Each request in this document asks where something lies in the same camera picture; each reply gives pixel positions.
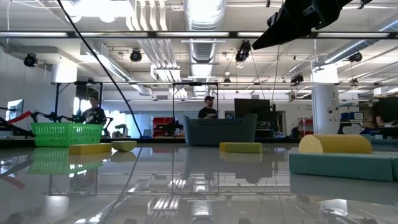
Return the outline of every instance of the white pillar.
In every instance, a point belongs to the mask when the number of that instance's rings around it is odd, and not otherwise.
[[[68,83],[77,81],[77,66],[72,62],[54,64],[51,68],[51,82]]]
[[[323,70],[312,66],[312,82],[338,83],[337,66],[326,65]],[[337,134],[340,127],[338,86],[312,87],[312,116],[314,134]]]

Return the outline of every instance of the monitor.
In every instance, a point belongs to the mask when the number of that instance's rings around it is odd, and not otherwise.
[[[6,111],[6,121],[14,119],[20,115],[24,110],[24,100],[14,100],[7,104],[8,110]]]
[[[380,98],[379,103],[384,122],[398,121],[398,97]]]
[[[257,121],[272,121],[269,100],[235,99],[235,118],[244,118],[247,114],[256,114]]]

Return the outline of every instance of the glossy table surface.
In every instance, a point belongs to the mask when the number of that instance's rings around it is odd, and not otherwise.
[[[0,223],[398,223],[398,185],[291,175],[262,154],[143,144],[131,152],[1,151]]]

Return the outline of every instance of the yellow sponge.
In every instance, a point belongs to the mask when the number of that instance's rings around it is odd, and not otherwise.
[[[111,142],[112,148],[118,151],[131,151],[137,145],[136,141],[113,141]]]
[[[220,150],[225,152],[262,153],[262,144],[257,142],[221,142]]]
[[[311,134],[298,146],[299,152],[372,153],[371,143],[358,134]]]
[[[87,155],[102,152],[110,152],[112,146],[110,143],[100,143],[100,144],[81,144],[81,145],[71,145],[69,146],[69,154],[71,155]]]

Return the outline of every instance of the cap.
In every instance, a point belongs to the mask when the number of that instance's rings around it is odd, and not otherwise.
[[[212,97],[212,96],[206,96],[206,97],[205,97],[205,102],[208,101],[208,100],[214,100],[214,97]]]

